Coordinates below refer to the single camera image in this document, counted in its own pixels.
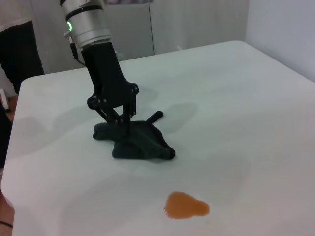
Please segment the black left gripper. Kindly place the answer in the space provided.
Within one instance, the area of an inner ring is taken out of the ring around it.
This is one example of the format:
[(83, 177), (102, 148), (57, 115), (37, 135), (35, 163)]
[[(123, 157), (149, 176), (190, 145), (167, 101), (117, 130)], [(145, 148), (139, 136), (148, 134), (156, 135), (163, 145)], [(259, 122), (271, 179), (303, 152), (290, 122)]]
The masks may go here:
[[(122, 125), (129, 136), (131, 118), (136, 115), (138, 85), (124, 77), (112, 43), (91, 45), (83, 49), (82, 56), (94, 85), (88, 107), (107, 123)], [(120, 106), (123, 106), (123, 116), (114, 110)]]

